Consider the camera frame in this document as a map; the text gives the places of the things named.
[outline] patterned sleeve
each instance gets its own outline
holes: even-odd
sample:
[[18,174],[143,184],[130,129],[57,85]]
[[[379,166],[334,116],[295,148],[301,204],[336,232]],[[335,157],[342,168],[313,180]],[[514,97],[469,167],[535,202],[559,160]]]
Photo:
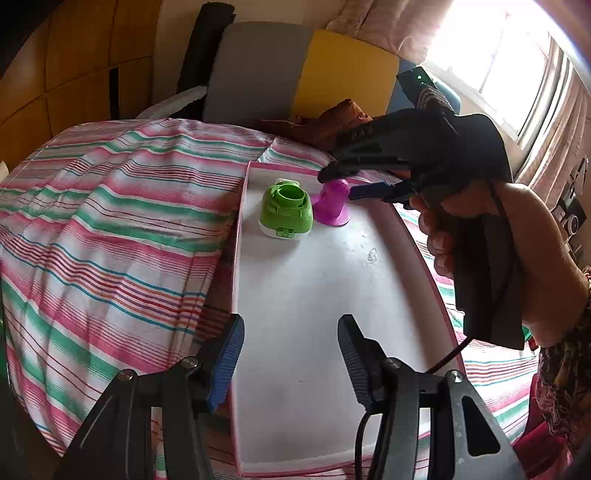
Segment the patterned sleeve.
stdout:
[[[591,267],[584,274],[591,281]],[[550,433],[564,437],[575,453],[591,435],[591,287],[579,324],[561,342],[541,348],[536,398]]]

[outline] black cable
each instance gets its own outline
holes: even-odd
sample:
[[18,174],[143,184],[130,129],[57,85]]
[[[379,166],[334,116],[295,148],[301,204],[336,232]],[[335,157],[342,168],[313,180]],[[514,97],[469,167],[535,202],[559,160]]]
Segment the black cable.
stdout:
[[365,432],[365,426],[371,416],[368,411],[363,414],[359,427],[357,427],[357,435],[355,436],[355,480],[362,480],[363,473],[361,467],[361,450],[363,448],[363,433]]
[[[513,234],[511,232],[511,224],[509,222],[509,216],[507,215],[507,212],[505,211],[505,206],[503,205],[503,202],[501,201],[499,194],[497,194],[497,192],[495,190],[495,186],[492,184],[492,182],[489,180],[486,182],[486,184],[488,185],[488,189],[491,193],[492,201],[495,202],[496,209],[499,210],[499,216],[501,217],[501,219],[503,220],[503,222],[505,224],[505,229],[506,229],[506,233],[507,233],[506,237],[508,238],[508,241],[509,241],[509,252],[511,255],[511,260],[509,262],[509,265],[507,266],[507,272],[505,273],[503,283],[501,285],[501,288],[499,289],[499,294],[497,295],[495,302],[491,308],[491,312],[492,312],[491,318],[493,318],[496,315],[496,311],[499,309],[501,302],[505,298],[507,289],[509,288],[509,283],[511,283],[511,275],[513,273],[513,269],[515,268],[515,263],[517,262],[517,251],[515,250],[515,243],[513,241]],[[463,342],[460,343],[460,345],[455,347],[445,357],[443,357],[441,360],[439,360],[435,365],[433,365],[429,370],[427,370],[426,373],[433,374],[436,371],[438,371],[439,369],[445,367],[445,365],[447,365],[451,360],[453,360],[455,357],[457,357],[458,354],[460,354],[460,352],[462,350],[464,350],[464,348],[466,348],[472,340],[473,340],[472,337],[466,337],[463,340]]]
[[433,374],[440,368],[445,367],[449,362],[451,362],[458,354],[464,350],[468,346],[468,343],[472,341],[472,337],[466,337],[460,345],[455,347],[451,352],[449,352],[446,356],[444,356],[441,360],[439,360],[435,365],[433,365],[429,370],[425,373]]

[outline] white tray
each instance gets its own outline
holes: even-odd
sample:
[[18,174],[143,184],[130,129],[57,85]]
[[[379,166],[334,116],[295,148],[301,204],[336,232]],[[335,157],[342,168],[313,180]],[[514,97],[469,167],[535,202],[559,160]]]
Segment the white tray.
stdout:
[[[269,238],[258,218],[277,178],[319,193],[317,172],[250,163],[242,195],[232,310],[246,338],[232,379],[232,428],[241,476],[327,471],[353,460],[364,409],[355,400],[337,342],[342,314],[388,356],[425,371],[456,338],[432,276],[392,205],[352,202],[350,222],[314,222],[300,241]],[[463,365],[452,362],[446,367]],[[364,455],[379,416],[370,419]],[[420,431],[428,429],[421,418]]]

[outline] green plastic object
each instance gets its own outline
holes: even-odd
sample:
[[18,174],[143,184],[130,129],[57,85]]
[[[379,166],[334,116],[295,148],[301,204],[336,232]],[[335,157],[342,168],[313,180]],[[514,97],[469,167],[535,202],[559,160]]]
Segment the green plastic object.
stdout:
[[270,237],[298,240],[312,230],[314,217],[310,195],[299,182],[278,179],[262,198],[259,226]]

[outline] bed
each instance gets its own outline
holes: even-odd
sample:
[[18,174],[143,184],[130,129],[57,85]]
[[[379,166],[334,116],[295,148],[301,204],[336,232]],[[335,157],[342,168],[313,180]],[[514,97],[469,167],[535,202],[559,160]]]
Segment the bed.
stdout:
[[[72,127],[0,184],[1,288],[9,379],[63,454],[115,374],[166,369],[216,336],[229,314],[231,230],[250,161],[319,169],[329,155],[231,125],[164,119]],[[417,214],[398,208],[446,304]],[[527,420],[537,356],[472,342],[466,372],[511,441]],[[235,475],[227,412],[212,418],[208,454]],[[160,418],[152,434],[165,477]],[[428,440],[417,477],[426,476]],[[352,468],[312,476],[349,476]]]

